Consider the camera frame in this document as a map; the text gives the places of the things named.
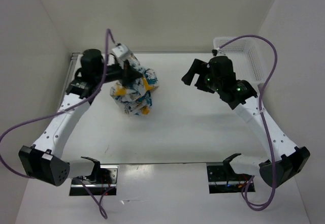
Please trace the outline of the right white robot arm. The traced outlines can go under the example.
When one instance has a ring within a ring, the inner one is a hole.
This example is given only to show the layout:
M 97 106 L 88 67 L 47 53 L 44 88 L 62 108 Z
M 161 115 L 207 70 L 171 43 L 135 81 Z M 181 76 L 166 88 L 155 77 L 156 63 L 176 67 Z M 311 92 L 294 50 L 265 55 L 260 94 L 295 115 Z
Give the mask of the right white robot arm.
M 298 147 L 277 125 L 259 101 L 258 94 L 246 80 L 236 78 L 233 63 L 227 56 L 215 56 L 205 62 L 195 59 L 182 82 L 191 85 L 198 75 L 195 87 L 219 98 L 243 119 L 261 142 L 265 157 L 234 153 L 223 160 L 223 174 L 234 180 L 240 174 L 259 176 L 270 187 L 279 187 L 301 172 L 310 152 Z

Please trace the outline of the patterned white teal yellow shorts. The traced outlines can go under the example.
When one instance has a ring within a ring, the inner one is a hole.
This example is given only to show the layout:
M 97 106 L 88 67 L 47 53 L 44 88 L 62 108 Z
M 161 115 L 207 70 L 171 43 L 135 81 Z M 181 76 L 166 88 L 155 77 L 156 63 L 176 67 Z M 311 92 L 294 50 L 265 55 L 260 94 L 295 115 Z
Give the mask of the patterned white teal yellow shorts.
M 142 77 L 126 86 L 117 81 L 110 89 L 110 96 L 125 114 L 144 116 L 152 108 L 151 93 L 159 87 L 158 78 L 155 70 L 142 66 L 133 53 L 127 60 Z

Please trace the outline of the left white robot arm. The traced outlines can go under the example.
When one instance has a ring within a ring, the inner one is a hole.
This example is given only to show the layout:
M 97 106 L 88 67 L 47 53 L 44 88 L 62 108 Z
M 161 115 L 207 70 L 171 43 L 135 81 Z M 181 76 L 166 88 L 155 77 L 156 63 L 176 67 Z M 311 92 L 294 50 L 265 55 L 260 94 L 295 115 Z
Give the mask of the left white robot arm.
M 96 183 L 108 174 L 96 159 L 83 156 L 79 161 L 65 162 L 61 157 L 76 124 L 98 94 L 101 82 L 119 81 L 128 85 L 142 77 L 135 69 L 138 60 L 125 45 L 114 47 L 110 54 L 114 62 L 105 66 L 100 50 L 87 49 L 83 52 L 81 67 L 68 85 L 57 115 L 32 146 L 22 146 L 19 150 L 18 155 L 28 177 L 60 186 L 68 178 L 85 178 L 90 183 Z

